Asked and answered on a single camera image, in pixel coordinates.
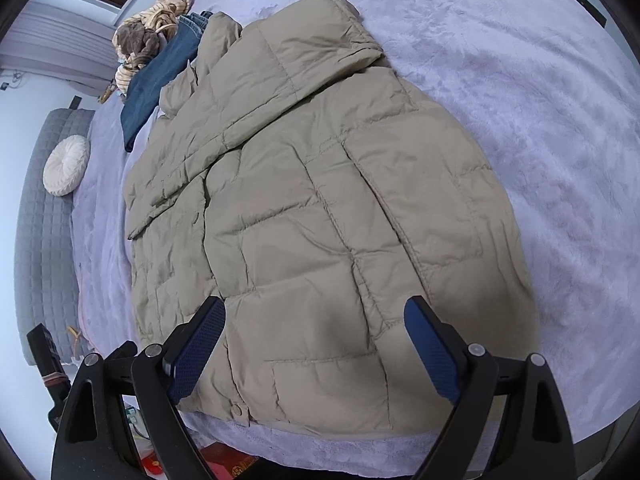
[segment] bed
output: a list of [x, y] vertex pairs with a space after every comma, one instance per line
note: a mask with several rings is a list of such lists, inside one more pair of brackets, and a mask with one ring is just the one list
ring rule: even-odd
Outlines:
[[[196, 0], [242, 25], [296, 0]], [[541, 352], [575, 441], [640, 400], [640, 76], [574, 0], [349, 0], [398, 73], [444, 105], [481, 145], [506, 188], [542, 315]], [[117, 98], [96, 113], [89, 167], [74, 196], [79, 323], [107, 354], [134, 339], [122, 236], [129, 158]], [[436, 434], [328, 441], [198, 413], [209, 438], [285, 465], [361, 476], [411, 474]], [[495, 426], [472, 468], [482, 469]]]

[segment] round white pillow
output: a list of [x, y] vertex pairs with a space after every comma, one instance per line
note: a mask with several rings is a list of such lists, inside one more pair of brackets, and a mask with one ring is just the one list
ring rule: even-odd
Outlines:
[[44, 165], [42, 183], [55, 196], [71, 193], [82, 180], [89, 162], [89, 141], [72, 135], [60, 141]]

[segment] wall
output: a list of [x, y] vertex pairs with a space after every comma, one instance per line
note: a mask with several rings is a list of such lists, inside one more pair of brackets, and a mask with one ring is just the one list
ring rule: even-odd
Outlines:
[[[11, 82], [0, 76], [0, 82]], [[22, 183], [47, 114], [67, 108], [96, 109], [95, 98], [58, 79], [26, 74], [20, 88], [0, 91], [0, 428], [36, 480], [49, 480], [55, 433], [47, 421], [53, 403], [35, 367], [27, 366], [18, 339], [14, 305], [14, 242]]]

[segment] blue gripper pad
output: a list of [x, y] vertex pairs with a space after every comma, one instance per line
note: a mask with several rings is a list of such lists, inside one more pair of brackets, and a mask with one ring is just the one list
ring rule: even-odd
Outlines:
[[173, 381], [167, 394], [174, 404], [191, 395], [225, 328], [225, 303], [220, 298], [209, 298], [200, 309], [205, 310], [196, 312], [184, 329], [190, 330], [196, 322], [193, 334], [171, 362]]
[[414, 298], [404, 305], [404, 326], [437, 393], [455, 405], [460, 399], [456, 362]]

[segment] denim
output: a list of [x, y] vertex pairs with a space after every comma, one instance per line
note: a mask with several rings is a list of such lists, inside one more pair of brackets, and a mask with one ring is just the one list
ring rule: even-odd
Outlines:
[[174, 80], [187, 67], [187, 63], [198, 55], [198, 46], [211, 14], [207, 10], [202, 14], [192, 12], [188, 16], [180, 16], [174, 38], [131, 79], [120, 114], [127, 152], [133, 150], [140, 128], [158, 106], [162, 87]]

